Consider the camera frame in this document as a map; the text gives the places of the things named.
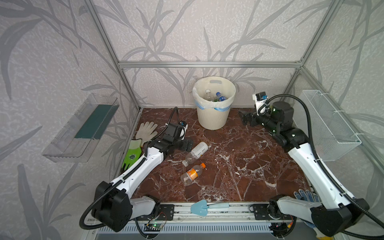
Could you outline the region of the clear bottle orange label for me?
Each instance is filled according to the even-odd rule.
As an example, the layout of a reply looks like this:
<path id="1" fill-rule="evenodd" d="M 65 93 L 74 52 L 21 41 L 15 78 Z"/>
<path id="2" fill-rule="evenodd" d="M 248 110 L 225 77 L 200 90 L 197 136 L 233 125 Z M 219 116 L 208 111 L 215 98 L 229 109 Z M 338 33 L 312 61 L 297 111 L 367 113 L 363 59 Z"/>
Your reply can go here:
<path id="1" fill-rule="evenodd" d="M 203 171 L 206 169 L 206 165 L 201 163 L 200 165 L 193 166 L 186 173 L 181 175 L 181 181 L 185 186 L 192 185 L 194 180 L 203 174 Z"/>

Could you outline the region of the crushed clear bottle blue label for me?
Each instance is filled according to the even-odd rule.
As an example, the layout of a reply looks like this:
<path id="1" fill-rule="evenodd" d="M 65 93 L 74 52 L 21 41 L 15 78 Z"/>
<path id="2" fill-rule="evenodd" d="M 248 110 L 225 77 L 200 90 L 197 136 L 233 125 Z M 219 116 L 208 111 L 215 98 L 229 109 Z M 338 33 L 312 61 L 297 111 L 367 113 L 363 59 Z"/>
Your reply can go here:
<path id="1" fill-rule="evenodd" d="M 220 92 L 217 92 L 216 93 L 216 99 L 215 99 L 215 102 L 223 102 L 225 101 L 227 98 L 221 94 Z"/>

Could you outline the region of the clear bottle white cap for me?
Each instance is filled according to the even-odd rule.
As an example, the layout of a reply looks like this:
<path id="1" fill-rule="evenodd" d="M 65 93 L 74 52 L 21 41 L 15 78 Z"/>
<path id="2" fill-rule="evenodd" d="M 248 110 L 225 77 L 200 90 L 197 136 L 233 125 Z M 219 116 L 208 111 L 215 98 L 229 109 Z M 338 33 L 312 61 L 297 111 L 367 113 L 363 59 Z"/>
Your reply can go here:
<path id="1" fill-rule="evenodd" d="M 206 98 L 207 101 L 213 102 L 215 100 L 215 96 L 212 95 L 211 90 L 207 89 L 206 90 Z"/>

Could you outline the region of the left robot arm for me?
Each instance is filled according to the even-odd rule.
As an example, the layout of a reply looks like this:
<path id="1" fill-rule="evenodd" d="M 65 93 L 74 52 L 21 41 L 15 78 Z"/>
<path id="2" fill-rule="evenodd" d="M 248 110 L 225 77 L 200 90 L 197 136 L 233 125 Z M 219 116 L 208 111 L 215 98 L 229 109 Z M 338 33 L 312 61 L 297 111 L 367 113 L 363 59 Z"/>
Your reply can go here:
<path id="1" fill-rule="evenodd" d="M 109 227 L 121 231 L 129 221 L 141 216 L 156 216 L 160 210 L 159 201 L 144 196 L 132 196 L 149 173 L 176 150 L 190 152 L 193 141 L 185 138 L 188 124 L 180 119 L 176 124 L 167 122 L 165 128 L 156 132 L 157 124 L 146 122 L 140 125 L 135 142 L 143 148 L 143 154 L 129 168 L 112 182 L 101 182 L 95 191 L 94 202 L 80 217 L 83 230 Z"/>

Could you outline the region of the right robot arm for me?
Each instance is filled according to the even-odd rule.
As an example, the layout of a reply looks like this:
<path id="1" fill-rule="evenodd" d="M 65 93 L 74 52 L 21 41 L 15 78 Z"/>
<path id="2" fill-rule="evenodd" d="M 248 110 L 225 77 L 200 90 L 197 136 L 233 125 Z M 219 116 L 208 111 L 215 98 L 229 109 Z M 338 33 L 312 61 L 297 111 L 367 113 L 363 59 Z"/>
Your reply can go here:
<path id="1" fill-rule="evenodd" d="M 338 233 L 362 239 L 382 240 L 383 236 L 367 236 L 349 232 L 347 229 L 355 225 L 363 216 L 367 216 L 380 227 L 384 223 L 369 212 L 369 205 L 364 199 L 357 199 L 348 191 L 324 164 L 316 152 L 312 118 L 307 105 L 298 97 L 286 95 L 296 100 L 303 107 L 308 132 L 293 127 L 294 109 L 284 101 L 272 102 L 275 97 L 268 98 L 265 92 L 253 94 L 255 111 L 239 111 L 243 125 L 262 126 L 285 152 L 299 165 L 308 177 L 315 194 L 306 194 L 299 199 L 278 195 L 269 201 L 267 212 L 269 217 L 280 220 L 290 216 L 291 223 L 285 227 L 274 227 L 277 239 L 289 235 L 298 219 L 314 225 L 324 237 L 333 237 Z"/>

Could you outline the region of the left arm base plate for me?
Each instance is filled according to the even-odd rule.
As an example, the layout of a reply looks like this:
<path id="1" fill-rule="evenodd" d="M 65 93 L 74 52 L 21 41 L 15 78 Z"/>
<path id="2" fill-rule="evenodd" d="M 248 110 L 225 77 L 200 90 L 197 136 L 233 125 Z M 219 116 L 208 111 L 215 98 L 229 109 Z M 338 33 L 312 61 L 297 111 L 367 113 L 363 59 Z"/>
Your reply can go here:
<path id="1" fill-rule="evenodd" d="M 175 205 L 174 204 L 158 204 L 149 215 L 138 217 L 138 221 L 149 221 L 152 219 L 160 221 L 172 221 L 174 219 Z"/>

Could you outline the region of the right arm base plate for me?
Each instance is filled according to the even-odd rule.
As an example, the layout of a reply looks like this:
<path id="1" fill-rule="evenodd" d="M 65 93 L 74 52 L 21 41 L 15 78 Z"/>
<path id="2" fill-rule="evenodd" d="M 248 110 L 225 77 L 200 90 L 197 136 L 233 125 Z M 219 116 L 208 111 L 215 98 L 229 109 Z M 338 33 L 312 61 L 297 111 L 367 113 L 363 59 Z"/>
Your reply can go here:
<path id="1" fill-rule="evenodd" d="M 275 205 L 267 203 L 250 205 L 249 211 L 254 214 L 255 220 L 276 220 L 285 222 L 294 219 L 291 215 L 282 214 Z"/>

